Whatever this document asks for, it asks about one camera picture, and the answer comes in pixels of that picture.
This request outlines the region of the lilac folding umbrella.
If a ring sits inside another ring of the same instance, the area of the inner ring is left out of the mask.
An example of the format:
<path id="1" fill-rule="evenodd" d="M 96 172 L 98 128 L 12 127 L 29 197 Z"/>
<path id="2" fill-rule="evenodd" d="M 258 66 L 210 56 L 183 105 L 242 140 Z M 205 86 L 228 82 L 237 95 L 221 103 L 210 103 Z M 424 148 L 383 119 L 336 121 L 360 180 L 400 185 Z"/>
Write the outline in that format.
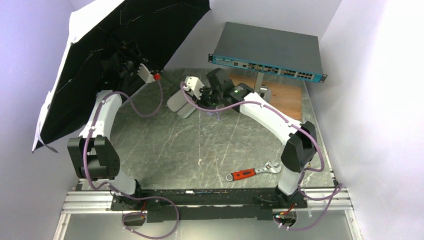
<path id="1" fill-rule="evenodd" d="M 73 12 L 32 149 L 50 147 L 84 126 L 98 92 L 134 93 L 140 64 L 161 71 L 210 9 L 207 0 L 96 0 Z"/>

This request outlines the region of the mint green umbrella sleeve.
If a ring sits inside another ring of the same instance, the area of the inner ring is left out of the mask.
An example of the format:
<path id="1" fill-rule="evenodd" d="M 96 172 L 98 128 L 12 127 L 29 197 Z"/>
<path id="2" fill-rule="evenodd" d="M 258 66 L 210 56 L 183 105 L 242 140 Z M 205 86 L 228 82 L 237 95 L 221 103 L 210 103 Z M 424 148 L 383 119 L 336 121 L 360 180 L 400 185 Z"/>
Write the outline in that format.
<path id="1" fill-rule="evenodd" d="M 173 94 L 167 100 L 166 105 L 172 112 L 176 113 L 177 116 L 182 119 L 188 118 L 196 110 L 195 107 L 188 103 L 181 90 L 178 90 L 175 94 Z"/>

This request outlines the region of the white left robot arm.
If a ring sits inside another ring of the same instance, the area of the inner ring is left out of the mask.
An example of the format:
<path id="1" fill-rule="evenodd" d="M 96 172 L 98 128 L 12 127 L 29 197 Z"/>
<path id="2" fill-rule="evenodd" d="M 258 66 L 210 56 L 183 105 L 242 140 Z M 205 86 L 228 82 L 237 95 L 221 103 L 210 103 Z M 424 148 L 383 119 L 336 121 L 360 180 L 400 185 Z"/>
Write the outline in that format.
<path id="1" fill-rule="evenodd" d="M 110 137 L 117 112 L 123 99 L 130 99 L 132 93 L 144 83 L 138 83 L 124 91 L 125 87 L 139 76 L 142 63 L 140 54 L 127 48 L 105 49 L 100 52 L 97 76 L 89 106 L 89 117 L 78 137 L 70 138 L 67 150 L 76 175 L 86 180 L 89 189 L 98 191 L 108 188 L 125 200 L 138 200 L 140 185 L 121 170 L 120 158 Z"/>

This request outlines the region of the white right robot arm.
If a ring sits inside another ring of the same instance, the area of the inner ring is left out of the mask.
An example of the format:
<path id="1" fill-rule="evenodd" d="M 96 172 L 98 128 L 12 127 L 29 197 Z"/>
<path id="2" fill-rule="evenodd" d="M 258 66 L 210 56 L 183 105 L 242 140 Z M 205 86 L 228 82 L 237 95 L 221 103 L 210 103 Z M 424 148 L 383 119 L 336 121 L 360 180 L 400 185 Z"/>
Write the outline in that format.
<path id="1" fill-rule="evenodd" d="M 315 125 L 283 114 L 247 84 L 234 84 L 222 68 L 208 72 L 206 79 L 208 85 L 201 80 L 186 81 L 185 90 L 193 90 L 193 100 L 199 107 L 214 111 L 218 106 L 232 108 L 258 122 L 281 141 L 283 173 L 276 191 L 287 200 L 293 198 L 299 191 L 302 172 L 317 153 Z"/>

